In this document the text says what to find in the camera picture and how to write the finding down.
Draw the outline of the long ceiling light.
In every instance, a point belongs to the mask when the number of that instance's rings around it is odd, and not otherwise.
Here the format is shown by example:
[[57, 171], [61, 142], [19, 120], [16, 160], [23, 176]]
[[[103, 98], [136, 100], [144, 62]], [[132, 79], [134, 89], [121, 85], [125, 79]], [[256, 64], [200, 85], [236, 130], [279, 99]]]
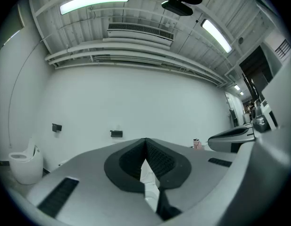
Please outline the long ceiling light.
[[205, 29], [219, 43], [219, 45], [225, 50], [226, 53], [231, 52], [232, 47], [230, 44], [227, 42], [222, 33], [209, 20], [204, 19], [201, 23], [201, 27]]
[[71, 0], [60, 6], [61, 15], [65, 15], [74, 10], [101, 3], [127, 2], [128, 0]]

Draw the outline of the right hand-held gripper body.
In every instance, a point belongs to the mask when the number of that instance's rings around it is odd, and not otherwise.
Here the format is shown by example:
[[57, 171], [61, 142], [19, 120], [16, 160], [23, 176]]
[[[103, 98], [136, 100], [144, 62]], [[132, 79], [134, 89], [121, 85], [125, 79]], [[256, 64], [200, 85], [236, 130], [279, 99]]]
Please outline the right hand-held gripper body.
[[262, 91], [262, 115], [252, 123], [258, 133], [291, 128], [291, 57], [272, 72], [271, 82]]

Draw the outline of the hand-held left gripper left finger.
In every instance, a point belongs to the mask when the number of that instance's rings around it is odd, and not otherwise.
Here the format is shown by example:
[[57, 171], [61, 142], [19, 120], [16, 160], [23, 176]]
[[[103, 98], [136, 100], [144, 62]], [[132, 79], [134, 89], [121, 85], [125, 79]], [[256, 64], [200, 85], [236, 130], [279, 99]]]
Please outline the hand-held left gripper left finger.
[[154, 224], [155, 213], [143, 194], [120, 190], [106, 176], [105, 160], [134, 143], [124, 141], [87, 151], [46, 175], [30, 190], [27, 199], [38, 206], [64, 179], [79, 181], [56, 219], [66, 224]]

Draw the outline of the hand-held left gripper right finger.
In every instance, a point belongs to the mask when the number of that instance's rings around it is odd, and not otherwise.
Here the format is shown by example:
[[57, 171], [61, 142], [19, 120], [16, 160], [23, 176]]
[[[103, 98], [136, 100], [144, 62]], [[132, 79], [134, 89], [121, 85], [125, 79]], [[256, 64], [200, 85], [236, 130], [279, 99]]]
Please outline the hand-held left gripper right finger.
[[159, 190], [156, 213], [166, 218], [187, 212], [202, 201], [236, 157], [234, 153], [196, 150], [149, 138], [145, 153], [156, 180], [155, 184], [145, 184], [145, 190]]

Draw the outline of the white ceiling pipes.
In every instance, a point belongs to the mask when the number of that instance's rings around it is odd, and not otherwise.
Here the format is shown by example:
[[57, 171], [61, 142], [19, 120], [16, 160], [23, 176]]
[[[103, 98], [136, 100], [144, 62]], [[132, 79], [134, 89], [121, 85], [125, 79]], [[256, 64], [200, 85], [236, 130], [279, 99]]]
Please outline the white ceiling pipes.
[[209, 68], [184, 56], [161, 48], [124, 42], [100, 42], [71, 47], [45, 57], [50, 65], [77, 58], [92, 57], [99, 62], [125, 62], [136, 59], [137, 63], [162, 66], [167, 70], [190, 74], [203, 78], [218, 86], [226, 84], [226, 79]]

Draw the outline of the white air conditioner unit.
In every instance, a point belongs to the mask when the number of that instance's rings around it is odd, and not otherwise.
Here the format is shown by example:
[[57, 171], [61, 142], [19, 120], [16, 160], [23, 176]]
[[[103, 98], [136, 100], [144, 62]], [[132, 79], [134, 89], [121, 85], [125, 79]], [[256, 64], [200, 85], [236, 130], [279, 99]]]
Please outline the white air conditioner unit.
[[110, 23], [107, 28], [110, 38], [130, 38], [146, 40], [171, 46], [174, 42], [174, 34], [156, 27], [133, 23]]

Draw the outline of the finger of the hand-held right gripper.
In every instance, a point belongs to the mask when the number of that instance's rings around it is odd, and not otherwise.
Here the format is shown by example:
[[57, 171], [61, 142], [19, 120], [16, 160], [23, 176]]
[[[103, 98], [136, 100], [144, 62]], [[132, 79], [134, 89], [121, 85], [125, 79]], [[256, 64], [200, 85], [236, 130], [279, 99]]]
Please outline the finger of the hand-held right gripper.
[[208, 139], [208, 146], [217, 152], [237, 153], [242, 144], [254, 141], [252, 127], [235, 127]]

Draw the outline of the white toilet bowl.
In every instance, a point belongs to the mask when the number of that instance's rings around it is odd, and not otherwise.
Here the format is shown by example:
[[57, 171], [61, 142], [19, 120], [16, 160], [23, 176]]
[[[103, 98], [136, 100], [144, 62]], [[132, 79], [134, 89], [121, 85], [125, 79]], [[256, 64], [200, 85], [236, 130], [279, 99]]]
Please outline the white toilet bowl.
[[145, 191], [145, 201], [150, 206], [150, 208], [156, 212], [158, 206], [159, 190], [150, 189]]

